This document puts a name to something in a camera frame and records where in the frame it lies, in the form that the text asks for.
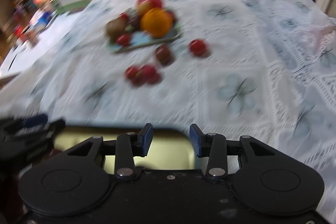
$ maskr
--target fruit plate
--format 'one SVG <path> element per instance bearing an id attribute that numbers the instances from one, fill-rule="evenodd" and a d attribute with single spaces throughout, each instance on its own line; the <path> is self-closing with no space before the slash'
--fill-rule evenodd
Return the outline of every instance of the fruit plate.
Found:
<path id="1" fill-rule="evenodd" d="M 132 33 L 132 39 L 130 46 L 122 47 L 118 44 L 112 44 L 110 41 L 107 42 L 107 47 L 113 53 L 121 53 L 132 51 L 137 48 L 148 47 L 155 44 L 161 44 L 166 42 L 172 42 L 175 39 L 178 39 L 181 36 L 181 28 L 178 24 L 175 24 L 174 27 L 162 38 L 153 39 L 150 34 L 138 31 Z"/>

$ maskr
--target white desk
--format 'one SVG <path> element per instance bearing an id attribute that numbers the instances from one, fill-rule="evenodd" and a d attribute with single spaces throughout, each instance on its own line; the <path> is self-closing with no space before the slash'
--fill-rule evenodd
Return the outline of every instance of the white desk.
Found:
<path id="1" fill-rule="evenodd" d="M 74 21 L 81 13 L 78 12 L 71 15 L 64 13 L 58 16 L 47 30 L 38 35 L 39 42 L 35 47 L 27 48 L 24 51 L 21 51 L 20 47 L 15 50 L 11 49 L 0 67 L 0 80 L 11 79 L 30 68 L 38 58 L 50 50 L 69 32 Z"/>

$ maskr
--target metal pin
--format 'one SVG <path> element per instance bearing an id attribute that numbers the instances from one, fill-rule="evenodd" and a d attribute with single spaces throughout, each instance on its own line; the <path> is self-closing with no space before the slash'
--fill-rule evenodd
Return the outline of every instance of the metal pin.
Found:
<path id="1" fill-rule="evenodd" d="M 121 177 L 128 177 L 133 175 L 133 170 L 128 167 L 123 167 L 117 170 L 117 174 L 120 175 Z"/>
<path id="2" fill-rule="evenodd" d="M 209 175 L 213 177 L 220 177 L 220 176 L 225 175 L 225 170 L 222 168 L 211 168 L 209 170 Z"/>

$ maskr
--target lace tablecloth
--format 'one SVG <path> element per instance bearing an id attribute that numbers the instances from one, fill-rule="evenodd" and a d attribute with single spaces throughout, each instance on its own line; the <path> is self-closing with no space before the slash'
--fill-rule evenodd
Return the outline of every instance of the lace tablecloth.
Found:
<path id="1" fill-rule="evenodd" d="M 125 69 L 155 63 L 156 46 L 114 55 L 104 30 L 135 2 L 94 0 L 52 50 L 1 91 L 0 113 L 47 112 L 69 124 L 151 122 L 186 134 L 197 123 L 227 139 L 251 135 L 322 175 L 318 211 L 336 223 L 333 20 L 311 0 L 164 0 L 182 25 L 170 46 L 176 60 L 158 66 L 160 84 L 134 88 Z M 195 38 L 208 42 L 209 57 L 189 53 Z M 238 169 L 236 160 L 229 169 Z"/>

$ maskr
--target kiwi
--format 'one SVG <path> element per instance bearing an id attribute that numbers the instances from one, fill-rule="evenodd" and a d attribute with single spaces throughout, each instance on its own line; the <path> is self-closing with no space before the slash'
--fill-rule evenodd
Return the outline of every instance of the kiwi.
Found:
<path id="1" fill-rule="evenodd" d="M 125 33 L 126 22 L 121 18 L 116 18 L 109 21 L 106 24 L 106 34 L 111 39 L 112 42 L 115 42 L 119 36 Z"/>

